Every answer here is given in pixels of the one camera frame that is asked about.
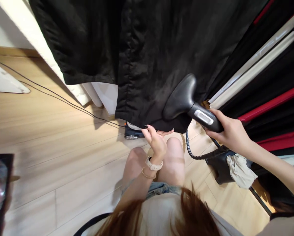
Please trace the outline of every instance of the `woman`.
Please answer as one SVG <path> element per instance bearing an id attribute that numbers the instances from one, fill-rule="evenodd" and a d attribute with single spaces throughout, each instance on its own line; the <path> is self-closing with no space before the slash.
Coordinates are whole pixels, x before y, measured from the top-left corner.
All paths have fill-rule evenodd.
<path id="1" fill-rule="evenodd" d="M 279 178 L 294 194 L 294 166 L 250 140 L 241 122 L 211 109 L 224 132 L 206 133 L 236 153 L 258 163 Z M 122 197 L 114 212 L 95 225 L 88 222 L 83 236 L 94 235 L 241 235 L 211 211 L 194 191 L 183 188 L 184 152 L 171 134 L 150 125 L 142 132 L 154 151 L 150 158 L 142 148 L 131 150 L 122 180 Z M 159 170 L 158 181 L 153 182 Z M 294 236 L 294 217 L 273 219 L 258 235 Z"/>

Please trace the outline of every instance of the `electric cord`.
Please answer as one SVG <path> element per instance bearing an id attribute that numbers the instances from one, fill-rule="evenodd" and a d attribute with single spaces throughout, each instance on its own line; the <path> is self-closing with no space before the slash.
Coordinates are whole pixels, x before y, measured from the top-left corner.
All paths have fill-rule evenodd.
<path id="1" fill-rule="evenodd" d="M 30 80 L 30 79 L 28 79 L 27 77 L 25 77 L 25 76 L 22 75 L 21 73 L 17 72 L 17 71 L 14 70 L 13 68 L 7 66 L 6 64 L 4 64 L 4 63 L 2 63 L 2 62 L 0 62 L 0 64 L 2 64 L 3 66 L 7 67 L 7 68 L 10 69 L 10 70 L 12 70 L 13 72 L 17 73 L 18 75 L 20 75 L 21 77 L 25 78 L 26 80 L 29 80 L 31 83 L 34 83 L 35 85 L 40 86 L 40 87 L 42 87 L 42 88 L 44 88 L 44 89 L 46 89 L 46 90 L 48 90 L 48 91 L 54 93 L 55 95 L 57 95 L 57 96 L 59 96 L 60 98 L 62 98 L 64 101 L 63 101 L 62 99 L 59 99 L 58 97 L 55 97 L 55 96 L 53 96 L 53 95 L 51 95 L 51 94 L 48 94 L 48 93 L 46 93 L 46 92 L 43 92 L 43 91 L 41 91 L 41 90 L 35 88 L 34 86 L 28 84 L 28 83 L 25 83 L 25 82 L 23 82 L 23 81 L 20 81 L 20 82 L 22 82 L 22 83 L 24 83 L 24 84 L 26 84 L 26 85 L 29 85 L 30 87 L 32 87 L 32 88 L 34 88 L 34 89 L 36 89 L 36 90 L 38 90 L 38 91 L 40 91 L 40 92 L 42 92 L 42 93 L 44 93 L 44 94 L 47 94 L 47 95 L 49 95 L 49 96 L 51 96 L 51 97 L 54 97 L 54 98 L 56 98 L 56 99 L 58 99 L 58 100 L 60 100 L 60 101 L 62 101 L 62 102 L 64 102 L 64 103 L 70 105 L 71 107 L 75 108 L 76 110 L 79 110 L 79 111 L 81 111 L 81 112 L 83 112 L 83 113 L 85 113 L 85 114 L 87 114 L 87 115 L 89 115 L 89 116 L 91 116 L 91 117 L 94 117 L 94 118 L 97 118 L 97 119 L 100 119 L 100 120 L 104 120 L 104 121 L 106 121 L 106 122 L 109 122 L 109 123 L 111 123 L 111 124 L 114 124 L 114 125 L 117 125 L 117 126 L 120 126 L 120 127 L 124 127 L 123 125 L 119 125 L 119 124 L 116 124 L 116 123 L 114 123 L 114 122 L 111 122 L 111 121 L 108 121 L 108 120 L 106 120 L 106 119 L 103 119 L 103 118 L 100 118 L 100 117 L 95 116 L 95 115 L 92 114 L 91 112 L 87 111 L 86 109 L 84 109 L 84 108 L 82 108 L 82 107 L 80 107 L 80 106 L 77 106 L 77 105 L 71 103 L 70 101 L 66 100 L 66 99 L 63 98 L 61 95 L 59 95 L 59 94 L 53 92 L 52 90 L 50 90 L 50 89 L 48 89 L 48 88 L 46 88 L 46 87 L 44 87 L 44 86 L 42 86 L 42 85 L 40 85 L 40 84 L 38 84 L 38 83 L 32 81 L 32 80 Z"/>
<path id="2" fill-rule="evenodd" d="M 195 160 L 203 160 L 203 159 L 206 159 L 203 155 L 203 156 L 195 156 L 193 155 L 192 151 L 191 151 L 191 148 L 190 148 L 190 141 L 189 141 L 189 133 L 188 133 L 188 130 L 186 130 L 185 132 L 185 140 L 186 140 L 186 149 L 187 149 L 187 152 L 189 153 L 190 157 L 192 157 L 193 159 Z"/>

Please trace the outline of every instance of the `leg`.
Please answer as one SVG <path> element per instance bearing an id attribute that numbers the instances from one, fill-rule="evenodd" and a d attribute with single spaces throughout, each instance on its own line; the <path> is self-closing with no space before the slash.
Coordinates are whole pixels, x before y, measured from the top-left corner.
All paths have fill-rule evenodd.
<path id="1" fill-rule="evenodd" d="M 146 158 L 147 154 L 141 147 L 135 147 L 130 151 L 123 172 L 122 189 L 140 174 L 141 169 L 146 166 Z"/>
<path id="2" fill-rule="evenodd" d="M 180 140 L 171 137 L 167 141 L 168 151 L 159 171 L 158 182 L 183 186 L 185 179 L 184 152 Z"/>

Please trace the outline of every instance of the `wristwatch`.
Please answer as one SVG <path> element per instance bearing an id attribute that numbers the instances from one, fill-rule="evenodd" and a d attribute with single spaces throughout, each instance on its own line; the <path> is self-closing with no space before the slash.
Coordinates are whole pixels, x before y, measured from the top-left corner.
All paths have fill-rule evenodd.
<path id="1" fill-rule="evenodd" d="M 154 165 L 154 164 L 151 164 L 151 162 L 150 162 L 151 158 L 152 158 L 152 156 L 147 157 L 146 165 L 150 168 L 150 170 L 154 170 L 154 171 L 160 170 L 162 168 L 163 161 L 160 163 L 160 165 Z"/>

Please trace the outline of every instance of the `denim shorts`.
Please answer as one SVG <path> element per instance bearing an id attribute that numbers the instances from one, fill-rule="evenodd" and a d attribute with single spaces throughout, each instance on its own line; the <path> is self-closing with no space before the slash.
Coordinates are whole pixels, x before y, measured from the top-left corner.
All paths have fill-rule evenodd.
<path id="1" fill-rule="evenodd" d="M 124 194 L 126 189 L 132 184 L 133 181 L 134 180 L 131 180 L 129 184 L 127 185 L 127 187 L 122 190 L 122 195 Z M 146 200 L 153 196 L 164 194 L 164 193 L 174 193 L 177 195 L 181 195 L 181 192 L 182 191 L 180 186 L 168 185 L 164 182 L 152 182 L 149 187 Z"/>

